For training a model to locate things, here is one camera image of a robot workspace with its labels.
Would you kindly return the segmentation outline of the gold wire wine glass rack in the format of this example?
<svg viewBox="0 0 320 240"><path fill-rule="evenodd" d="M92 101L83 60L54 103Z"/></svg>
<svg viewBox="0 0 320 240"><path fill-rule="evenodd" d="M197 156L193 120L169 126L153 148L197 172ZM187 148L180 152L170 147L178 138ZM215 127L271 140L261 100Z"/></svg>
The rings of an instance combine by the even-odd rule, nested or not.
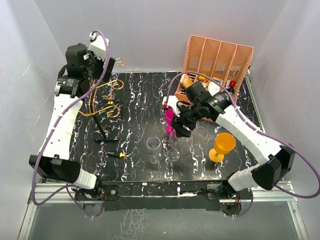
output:
<svg viewBox="0 0 320 240"><path fill-rule="evenodd" d="M115 58L115 65L126 64L124 58ZM102 81L96 89L90 93L87 99L87 110L80 110L82 117L93 120L94 127L92 138L95 142L116 141L115 123L121 118L122 100L116 98L116 93L124 88L124 82L117 77L110 76L109 81Z"/></svg>

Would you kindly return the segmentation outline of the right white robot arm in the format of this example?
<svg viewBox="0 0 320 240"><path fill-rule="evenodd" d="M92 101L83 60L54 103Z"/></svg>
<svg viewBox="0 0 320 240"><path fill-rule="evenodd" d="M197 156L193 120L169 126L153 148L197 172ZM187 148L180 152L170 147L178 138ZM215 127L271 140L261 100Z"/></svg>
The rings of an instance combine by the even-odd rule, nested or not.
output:
<svg viewBox="0 0 320 240"><path fill-rule="evenodd" d="M175 95L163 99L163 105L174 112L171 126L178 137L189 138L196 122L211 119L225 128L255 157L257 164L238 170L223 181L223 194L233 199L241 190L261 187L272 190L291 170L295 152L291 145L266 137L264 132L245 117L225 91L212 94L197 81L185 90L188 102Z"/></svg>

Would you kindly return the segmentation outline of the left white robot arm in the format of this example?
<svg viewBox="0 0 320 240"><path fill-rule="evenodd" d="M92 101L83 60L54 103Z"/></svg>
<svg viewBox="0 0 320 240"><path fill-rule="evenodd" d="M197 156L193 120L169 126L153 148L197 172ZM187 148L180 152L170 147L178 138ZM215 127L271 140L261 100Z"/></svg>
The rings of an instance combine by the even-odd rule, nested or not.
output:
<svg viewBox="0 0 320 240"><path fill-rule="evenodd" d="M71 161L70 143L76 118L83 99L91 93L90 82L105 81L108 67L114 64L109 55L109 41L93 41L69 46L65 52L66 65L57 76L54 89L54 106L45 140L37 155L29 157L33 179L43 178L86 189L93 200L103 195L97 177L84 170L79 162Z"/></svg>

